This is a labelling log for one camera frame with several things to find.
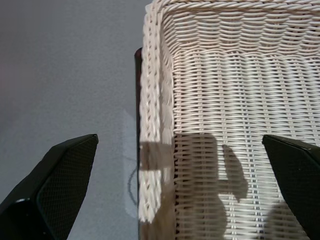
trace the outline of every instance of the white wicker basket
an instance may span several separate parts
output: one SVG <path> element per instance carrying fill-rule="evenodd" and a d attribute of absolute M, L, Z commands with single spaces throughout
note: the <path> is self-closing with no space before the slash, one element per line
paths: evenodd
<path fill-rule="evenodd" d="M 320 1 L 155 0 L 144 23 L 144 240 L 308 239 L 261 144 L 320 144 Z"/>

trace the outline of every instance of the gray floor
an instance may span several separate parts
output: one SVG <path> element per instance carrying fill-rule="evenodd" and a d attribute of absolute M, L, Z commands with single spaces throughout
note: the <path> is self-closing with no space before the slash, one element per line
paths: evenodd
<path fill-rule="evenodd" d="M 138 238 L 134 53 L 150 1 L 1 1 L 0 201 L 51 146 L 100 139 L 69 240 Z"/>

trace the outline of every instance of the black mesh panel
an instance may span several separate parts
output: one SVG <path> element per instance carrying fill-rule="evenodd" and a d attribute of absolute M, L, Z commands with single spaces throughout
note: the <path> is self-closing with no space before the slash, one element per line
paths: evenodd
<path fill-rule="evenodd" d="M 37 205 L 52 235 L 66 240 L 85 198 L 98 139 L 68 149 L 37 195 Z"/>

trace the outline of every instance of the textured mesh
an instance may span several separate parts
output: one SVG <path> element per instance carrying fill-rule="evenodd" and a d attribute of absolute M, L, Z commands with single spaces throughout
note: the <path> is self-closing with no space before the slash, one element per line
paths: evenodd
<path fill-rule="evenodd" d="M 301 148 L 272 140 L 264 145 L 284 199 L 311 239 L 320 236 L 320 169 Z"/>
<path fill-rule="evenodd" d="M 37 204 L 53 236 L 66 240 L 85 198 L 97 138 L 92 137 L 62 157 L 38 193 Z"/>

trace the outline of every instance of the basket weave pattern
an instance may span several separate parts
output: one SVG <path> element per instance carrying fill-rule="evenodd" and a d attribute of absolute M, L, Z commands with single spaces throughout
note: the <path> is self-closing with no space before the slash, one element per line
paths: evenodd
<path fill-rule="evenodd" d="M 320 3 L 155 0 L 144 23 L 141 238 L 308 239 L 264 134 L 320 144 Z"/>

